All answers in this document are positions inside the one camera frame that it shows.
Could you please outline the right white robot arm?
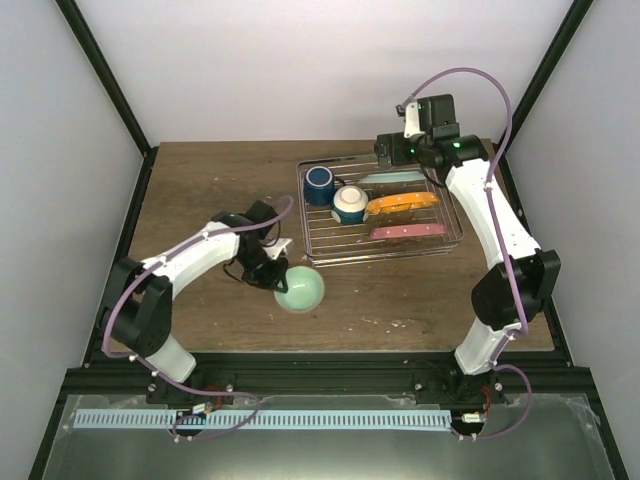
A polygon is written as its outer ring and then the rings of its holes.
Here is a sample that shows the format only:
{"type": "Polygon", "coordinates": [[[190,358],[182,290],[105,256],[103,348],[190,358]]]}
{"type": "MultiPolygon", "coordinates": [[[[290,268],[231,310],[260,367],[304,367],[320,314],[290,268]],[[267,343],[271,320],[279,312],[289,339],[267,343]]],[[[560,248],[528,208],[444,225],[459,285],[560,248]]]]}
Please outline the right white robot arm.
{"type": "Polygon", "coordinates": [[[462,135],[452,95],[411,100],[399,107],[401,132],[381,134],[374,152],[382,166],[418,165],[458,201],[480,241],[487,272],[473,288],[475,319],[455,349],[459,368],[444,378],[458,403],[480,390],[477,375],[496,367],[506,345],[529,332],[557,281],[561,262],[543,250],[512,209],[482,141],[462,135]]]}

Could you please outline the orange scalloped plate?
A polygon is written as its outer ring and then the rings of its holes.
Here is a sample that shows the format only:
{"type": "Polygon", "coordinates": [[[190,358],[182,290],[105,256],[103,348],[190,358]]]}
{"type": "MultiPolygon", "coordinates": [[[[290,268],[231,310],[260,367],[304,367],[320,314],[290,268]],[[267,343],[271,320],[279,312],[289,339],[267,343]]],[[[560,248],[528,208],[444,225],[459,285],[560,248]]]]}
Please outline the orange scalloped plate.
{"type": "Polygon", "coordinates": [[[440,202],[432,192],[406,192],[379,197],[368,202],[365,212],[368,215],[401,213],[434,206],[440,202]]]}

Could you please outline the teal flower plate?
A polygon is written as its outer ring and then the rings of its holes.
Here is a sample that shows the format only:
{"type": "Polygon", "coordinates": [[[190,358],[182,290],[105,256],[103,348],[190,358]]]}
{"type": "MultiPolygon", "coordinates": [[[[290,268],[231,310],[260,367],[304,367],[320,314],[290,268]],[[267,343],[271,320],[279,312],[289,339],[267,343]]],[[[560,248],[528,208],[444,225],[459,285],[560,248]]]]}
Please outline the teal flower plate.
{"type": "Polygon", "coordinates": [[[391,183],[411,183],[423,181],[424,176],[420,171],[404,171],[390,173],[376,173],[366,175],[361,178],[359,184],[391,184],[391,183]]]}

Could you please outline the black aluminium frame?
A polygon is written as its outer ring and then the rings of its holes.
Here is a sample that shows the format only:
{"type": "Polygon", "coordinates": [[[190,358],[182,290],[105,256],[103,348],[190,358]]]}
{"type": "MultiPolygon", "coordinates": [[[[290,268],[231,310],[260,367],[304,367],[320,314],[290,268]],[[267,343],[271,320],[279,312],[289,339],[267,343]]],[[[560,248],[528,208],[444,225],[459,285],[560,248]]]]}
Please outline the black aluminium frame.
{"type": "MultiPolygon", "coordinates": [[[[515,109],[514,134],[519,133],[524,125],[591,6],[589,1],[571,3],[515,109]]],[[[142,155],[133,197],[114,256],[120,260],[131,246],[158,150],[149,144],[78,4],[61,1],[58,8],[142,155]]],[[[603,443],[607,463],[615,478],[625,479],[628,474],[592,373],[587,367],[574,365],[555,304],[548,303],[543,312],[554,342],[553,351],[509,353],[506,359],[532,374],[534,386],[545,393],[586,395],[590,408],[600,421],[598,436],[603,443]]],[[[51,464],[54,430],[62,424],[63,405],[69,396],[141,392],[141,368],[128,367],[121,360],[109,360],[98,350],[102,338],[98,330],[92,331],[82,366],[66,372],[30,478],[44,478],[51,464]]],[[[348,381],[354,381],[365,391],[375,394],[388,393],[394,387],[407,385],[410,373],[434,374],[437,365],[452,360],[451,355],[436,352],[412,354],[407,366],[401,366],[396,353],[203,353],[199,358],[207,369],[224,367],[232,373],[247,373],[252,377],[263,375],[267,385],[289,387],[295,393],[335,393],[348,381]]]]}

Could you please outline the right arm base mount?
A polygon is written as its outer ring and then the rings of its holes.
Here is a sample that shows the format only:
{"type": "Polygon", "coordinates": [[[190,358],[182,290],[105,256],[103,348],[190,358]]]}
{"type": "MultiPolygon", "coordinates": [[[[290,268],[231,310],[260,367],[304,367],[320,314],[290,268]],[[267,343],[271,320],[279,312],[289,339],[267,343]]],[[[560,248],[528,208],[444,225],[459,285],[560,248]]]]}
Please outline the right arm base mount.
{"type": "Polygon", "coordinates": [[[504,393],[495,389],[493,374],[463,375],[454,370],[418,370],[412,375],[419,403],[472,406],[489,399],[503,403],[504,393]]]}

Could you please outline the white upturned bowl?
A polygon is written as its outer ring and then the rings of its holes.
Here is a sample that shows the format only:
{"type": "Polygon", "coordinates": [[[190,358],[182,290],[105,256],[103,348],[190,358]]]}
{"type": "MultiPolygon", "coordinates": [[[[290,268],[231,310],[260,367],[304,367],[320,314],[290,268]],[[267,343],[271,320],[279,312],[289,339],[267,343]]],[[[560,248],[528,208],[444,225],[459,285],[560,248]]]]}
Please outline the white upturned bowl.
{"type": "Polygon", "coordinates": [[[339,188],[332,200],[331,216],[339,224],[356,225],[364,223],[369,214],[367,193],[357,186],[339,188]]]}

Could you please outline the blue enamel mug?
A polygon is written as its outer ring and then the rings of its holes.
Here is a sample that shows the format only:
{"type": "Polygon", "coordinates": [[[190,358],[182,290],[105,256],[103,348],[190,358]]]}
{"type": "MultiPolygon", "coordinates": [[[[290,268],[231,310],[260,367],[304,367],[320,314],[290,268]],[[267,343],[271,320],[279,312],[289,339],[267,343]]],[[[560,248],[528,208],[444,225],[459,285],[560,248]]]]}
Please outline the blue enamel mug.
{"type": "Polygon", "coordinates": [[[335,178],[331,170],[324,166],[311,167],[303,180],[303,197],[313,207],[331,204],[335,192],[335,178]]]}

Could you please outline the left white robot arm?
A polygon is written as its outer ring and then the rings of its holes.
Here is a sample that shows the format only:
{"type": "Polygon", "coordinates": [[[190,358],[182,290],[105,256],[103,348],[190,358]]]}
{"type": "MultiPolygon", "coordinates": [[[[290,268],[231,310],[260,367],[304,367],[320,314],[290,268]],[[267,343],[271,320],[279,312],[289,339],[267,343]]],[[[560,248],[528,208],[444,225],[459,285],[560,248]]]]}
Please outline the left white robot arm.
{"type": "Polygon", "coordinates": [[[279,213],[256,201],[244,213],[222,212],[176,246],[142,261],[118,260],[109,273],[97,326],[102,352],[127,356],[169,379],[169,391],[181,403],[196,402],[204,392],[197,361],[172,334],[173,303],[191,283],[209,270],[241,265],[242,283],[263,290],[287,292],[289,238],[269,232],[281,228],[294,200],[285,196],[279,213]]]}

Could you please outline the light blue slotted strip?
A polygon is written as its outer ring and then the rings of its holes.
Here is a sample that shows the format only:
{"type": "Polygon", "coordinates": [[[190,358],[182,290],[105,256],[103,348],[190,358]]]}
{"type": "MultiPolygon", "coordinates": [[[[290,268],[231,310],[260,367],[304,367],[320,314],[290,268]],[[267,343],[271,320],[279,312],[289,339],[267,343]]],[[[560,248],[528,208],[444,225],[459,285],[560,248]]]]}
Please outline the light blue slotted strip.
{"type": "Polygon", "coordinates": [[[75,429],[226,430],[236,425],[252,430],[449,430],[452,415],[446,410],[218,410],[177,422],[175,410],[80,409],[75,429]]]}

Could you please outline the pink dotted scalloped plate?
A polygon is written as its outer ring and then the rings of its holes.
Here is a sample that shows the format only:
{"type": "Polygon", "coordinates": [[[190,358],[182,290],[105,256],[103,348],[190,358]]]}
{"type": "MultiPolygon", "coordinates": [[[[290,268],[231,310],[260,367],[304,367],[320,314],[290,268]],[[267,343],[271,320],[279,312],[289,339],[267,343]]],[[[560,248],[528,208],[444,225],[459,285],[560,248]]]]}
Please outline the pink dotted scalloped plate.
{"type": "Polygon", "coordinates": [[[438,236],[447,233],[447,228],[438,223],[418,223],[375,228],[370,238],[373,240],[390,240],[426,236],[438,236]]]}

